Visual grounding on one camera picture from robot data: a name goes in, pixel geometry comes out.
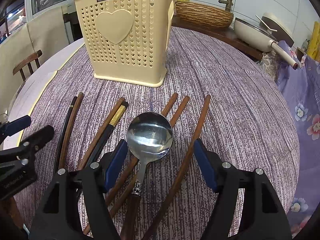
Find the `black chopstick gold band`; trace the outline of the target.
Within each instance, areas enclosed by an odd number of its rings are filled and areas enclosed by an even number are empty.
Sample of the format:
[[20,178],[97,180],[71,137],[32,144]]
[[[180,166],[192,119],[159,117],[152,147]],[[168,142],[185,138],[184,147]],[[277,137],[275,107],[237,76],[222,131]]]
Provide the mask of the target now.
[[99,155],[101,154],[105,144],[107,143],[108,139],[110,138],[111,134],[113,133],[116,124],[119,122],[120,118],[124,114],[124,112],[127,109],[127,107],[128,107],[128,102],[124,101],[121,104],[121,106],[118,108],[118,110],[116,111],[115,115],[112,117],[111,121],[109,122],[108,126],[103,131],[103,134],[100,137],[100,139],[98,140],[97,145],[93,149],[93,152],[91,153],[91,155],[90,155],[90,157],[88,159],[88,162],[87,162],[85,167],[88,167],[89,165],[91,165],[91,163],[97,161],[97,159],[99,158]]

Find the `purple floral cloth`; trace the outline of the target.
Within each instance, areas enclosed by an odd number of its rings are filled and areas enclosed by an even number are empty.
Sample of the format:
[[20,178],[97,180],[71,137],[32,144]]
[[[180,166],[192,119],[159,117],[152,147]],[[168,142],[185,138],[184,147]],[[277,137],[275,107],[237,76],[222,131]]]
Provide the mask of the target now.
[[298,64],[293,69],[286,61],[281,62],[277,79],[299,140],[298,183],[287,214],[296,237],[319,205],[319,62],[308,55],[299,60],[285,41],[278,45]]

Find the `steel spoon wooden handle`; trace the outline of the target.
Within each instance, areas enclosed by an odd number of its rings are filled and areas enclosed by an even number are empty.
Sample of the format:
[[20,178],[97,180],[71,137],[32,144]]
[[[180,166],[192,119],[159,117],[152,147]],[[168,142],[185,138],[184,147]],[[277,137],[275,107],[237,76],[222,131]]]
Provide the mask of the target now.
[[173,142],[172,126],[163,115],[145,112],[132,120],[127,130],[126,139],[130,152],[140,162],[140,168],[129,195],[129,207],[120,238],[133,239],[146,167],[149,163],[163,158],[169,152]]

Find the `cream plastic utensil holder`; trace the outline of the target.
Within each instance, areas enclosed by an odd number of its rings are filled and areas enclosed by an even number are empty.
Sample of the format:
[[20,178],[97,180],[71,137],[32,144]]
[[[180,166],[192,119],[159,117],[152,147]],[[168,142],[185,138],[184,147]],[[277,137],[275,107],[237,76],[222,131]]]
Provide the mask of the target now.
[[162,85],[175,0],[74,0],[97,79]]

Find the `round wooden cushioned chair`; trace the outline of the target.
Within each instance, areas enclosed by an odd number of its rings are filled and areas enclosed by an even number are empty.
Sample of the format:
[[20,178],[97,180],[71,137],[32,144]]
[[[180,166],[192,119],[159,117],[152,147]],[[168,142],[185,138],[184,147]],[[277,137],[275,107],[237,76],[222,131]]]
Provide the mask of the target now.
[[26,81],[26,76],[24,74],[23,68],[25,66],[28,66],[30,75],[33,75],[33,67],[31,63],[34,61],[36,64],[37,69],[40,68],[40,61],[39,58],[43,55],[42,50],[37,50],[36,52],[30,54],[28,57],[26,57],[24,60],[22,60],[20,63],[18,63],[15,68],[12,70],[12,74],[16,75],[17,73],[20,73],[21,78],[23,81]]

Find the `yellow roll package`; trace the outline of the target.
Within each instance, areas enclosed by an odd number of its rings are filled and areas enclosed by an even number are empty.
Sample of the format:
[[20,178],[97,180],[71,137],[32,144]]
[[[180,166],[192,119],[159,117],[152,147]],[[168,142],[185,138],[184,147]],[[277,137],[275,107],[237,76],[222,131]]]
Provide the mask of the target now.
[[317,51],[319,46],[319,22],[315,22],[313,26],[313,32],[311,35],[311,40],[308,45],[307,55],[312,59],[316,59]]

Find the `purple striped tablecloth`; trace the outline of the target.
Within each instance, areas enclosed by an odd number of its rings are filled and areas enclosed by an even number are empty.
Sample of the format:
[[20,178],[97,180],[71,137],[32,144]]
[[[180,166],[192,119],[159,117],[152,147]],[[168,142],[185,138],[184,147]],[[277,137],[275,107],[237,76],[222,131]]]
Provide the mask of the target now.
[[287,103],[251,59],[170,33],[157,88],[98,80],[84,41],[40,86],[1,152],[1,239],[291,239],[299,146]]

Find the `brass faucet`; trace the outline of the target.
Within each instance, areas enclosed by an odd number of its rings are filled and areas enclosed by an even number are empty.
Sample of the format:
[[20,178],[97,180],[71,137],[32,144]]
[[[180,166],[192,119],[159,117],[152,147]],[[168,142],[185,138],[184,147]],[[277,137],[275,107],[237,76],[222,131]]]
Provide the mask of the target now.
[[225,4],[225,11],[230,12],[233,6],[233,0],[218,0],[220,4]]

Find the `cream frying pan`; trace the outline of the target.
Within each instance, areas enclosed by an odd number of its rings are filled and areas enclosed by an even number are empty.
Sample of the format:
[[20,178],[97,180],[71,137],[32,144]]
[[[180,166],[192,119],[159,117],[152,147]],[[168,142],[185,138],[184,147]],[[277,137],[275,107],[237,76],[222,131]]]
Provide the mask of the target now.
[[269,33],[261,27],[237,17],[234,21],[234,32],[237,38],[262,52],[269,53],[272,50],[276,51],[293,69],[297,69],[298,63],[278,45],[276,38],[272,35],[272,32],[276,30],[269,27],[268,29]]

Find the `woven brown basin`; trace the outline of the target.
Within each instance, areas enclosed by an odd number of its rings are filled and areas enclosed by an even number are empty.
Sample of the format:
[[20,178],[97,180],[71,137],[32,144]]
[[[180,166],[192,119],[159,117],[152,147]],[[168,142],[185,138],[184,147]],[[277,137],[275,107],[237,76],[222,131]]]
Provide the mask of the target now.
[[200,3],[176,1],[175,7],[180,19],[202,27],[228,28],[234,18],[231,12]]

